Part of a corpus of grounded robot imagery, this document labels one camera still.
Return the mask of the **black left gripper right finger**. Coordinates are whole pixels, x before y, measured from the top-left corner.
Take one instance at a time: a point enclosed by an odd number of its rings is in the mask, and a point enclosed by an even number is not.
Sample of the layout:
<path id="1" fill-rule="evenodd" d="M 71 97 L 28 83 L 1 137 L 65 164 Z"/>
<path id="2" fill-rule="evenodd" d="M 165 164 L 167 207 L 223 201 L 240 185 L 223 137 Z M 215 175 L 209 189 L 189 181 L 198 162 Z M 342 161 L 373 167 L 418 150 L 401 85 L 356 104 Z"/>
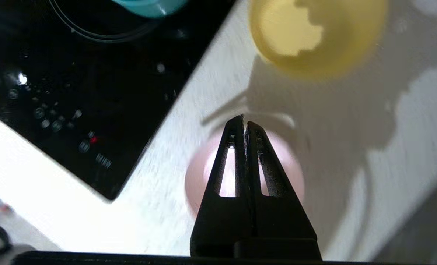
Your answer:
<path id="1" fill-rule="evenodd" d="M 247 124 L 252 233 L 245 257 L 320 259 L 317 236 L 264 129 Z"/>

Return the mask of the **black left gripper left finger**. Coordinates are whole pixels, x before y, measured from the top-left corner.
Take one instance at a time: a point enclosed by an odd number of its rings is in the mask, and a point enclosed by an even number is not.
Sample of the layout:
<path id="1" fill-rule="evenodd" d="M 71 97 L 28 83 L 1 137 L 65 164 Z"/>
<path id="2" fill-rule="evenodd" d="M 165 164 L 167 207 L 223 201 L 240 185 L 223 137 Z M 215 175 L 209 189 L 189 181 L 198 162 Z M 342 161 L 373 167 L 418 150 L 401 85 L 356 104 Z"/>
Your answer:
<path id="1" fill-rule="evenodd" d="M 218 146 L 190 237 L 192 257 L 233 257 L 235 244 L 252 235 L 243 115 L 226 123 Z M 220 190 L 230 147 L 235 151 L 235 197 L 222 197 Z"/>

